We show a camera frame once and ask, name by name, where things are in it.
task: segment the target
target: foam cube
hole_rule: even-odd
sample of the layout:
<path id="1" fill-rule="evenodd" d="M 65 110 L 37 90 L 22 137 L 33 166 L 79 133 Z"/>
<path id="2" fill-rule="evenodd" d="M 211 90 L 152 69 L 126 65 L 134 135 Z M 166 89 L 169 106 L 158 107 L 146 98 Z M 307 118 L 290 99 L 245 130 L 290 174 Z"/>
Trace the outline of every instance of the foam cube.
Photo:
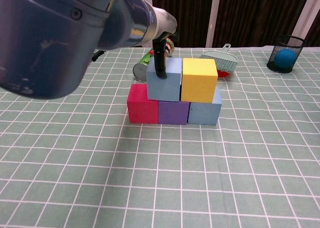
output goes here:
<path id="1" fill-rule="evenodd" d="M 181 101 L 212 103 L 218 80 L 214 59 L 184 58 Z"/>
<path id="2" fill-rule="evenodd" d="M 217 86 L 214 92 L 212 103 L 191 102 L 189 109 L 189 124 L 198 125 L 217 125 L 220 110 L 222 106 L 220 89 Z"/>
<path id="3" fill-rule="evenodd" d="M 158 124 L 158 101 L 148 99 L 147 84 L 132 84 L 126 103 L 131 123 Z"/>
<path id="4" fill-rule="evenodd" d="M 159 124 L 186 125 L 189 102 L 159 101 Z"/>
<path id="5" fill-rule="evenodd" d="M 178 102 L 180 99 L 180 81 L 182 59 L 166 57 L 166 79 L 157 77 L 155 58 L 152 57 L 146 70 L 146 82 L 149 100 Z"/>

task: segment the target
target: handle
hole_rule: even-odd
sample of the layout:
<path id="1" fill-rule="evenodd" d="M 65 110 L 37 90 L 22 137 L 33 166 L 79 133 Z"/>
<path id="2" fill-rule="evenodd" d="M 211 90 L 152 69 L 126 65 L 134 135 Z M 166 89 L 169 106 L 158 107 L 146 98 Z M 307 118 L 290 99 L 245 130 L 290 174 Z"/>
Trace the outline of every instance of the handle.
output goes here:
<path id="1" fill-rule="evenodd" d="M 225 44 L 221 50 L 221 52 L 228 52 L 230 49 L 231 45 L 230 44 Z"/>

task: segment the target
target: black mesh cup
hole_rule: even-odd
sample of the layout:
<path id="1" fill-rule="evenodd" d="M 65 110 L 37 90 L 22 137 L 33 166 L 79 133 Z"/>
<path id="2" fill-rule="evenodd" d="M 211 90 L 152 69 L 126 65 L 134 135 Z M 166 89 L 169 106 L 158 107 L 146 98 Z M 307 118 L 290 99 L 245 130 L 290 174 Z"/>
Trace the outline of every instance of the black mesh cup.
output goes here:
<path id="1" fill-rule="evenodd" d="M 292 72 L 296 60 L 305 45 L 305 40 L 296 36 L 281 35 L 277 37 L 266 66 L 271 71 L 278 73 Z"/>

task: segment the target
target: curtain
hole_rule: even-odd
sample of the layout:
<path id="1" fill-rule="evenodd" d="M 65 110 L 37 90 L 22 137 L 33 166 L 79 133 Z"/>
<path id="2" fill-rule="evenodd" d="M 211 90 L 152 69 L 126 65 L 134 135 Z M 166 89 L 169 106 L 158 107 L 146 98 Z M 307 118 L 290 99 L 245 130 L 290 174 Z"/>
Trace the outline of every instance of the curtain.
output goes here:
<path id="1" fill-rule="evenodd" d="M 305 41 L 307 47 L 320 47 L 320 11 L 316 15 Z"/>
<path id="2" fill-rule="evenodd" d="M 292 34 L 306 1 L 220 0 L 212 47 L 273 46 L 277 36 Z"/>
<path id="3" fill-rule="evenodd" d="M 212 0 L 152 0 L 153 6 L 165 9 L 178 23 L 176 47 L 205 47 Z"/>

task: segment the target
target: table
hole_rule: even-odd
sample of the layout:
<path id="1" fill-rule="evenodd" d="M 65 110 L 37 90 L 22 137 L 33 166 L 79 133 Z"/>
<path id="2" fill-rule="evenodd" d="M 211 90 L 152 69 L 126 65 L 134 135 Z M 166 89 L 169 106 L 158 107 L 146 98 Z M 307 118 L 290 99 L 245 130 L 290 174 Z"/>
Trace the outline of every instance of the table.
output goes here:
<path id="1" fill-rule="evenodd" d="M 0 227 L 320 227 L 320 49 L 278 74 L 272 47 L 232 48 L 217 126 L 130 124 L 148 50 L 106 52 L 64 98 L 1 90 Z"/>

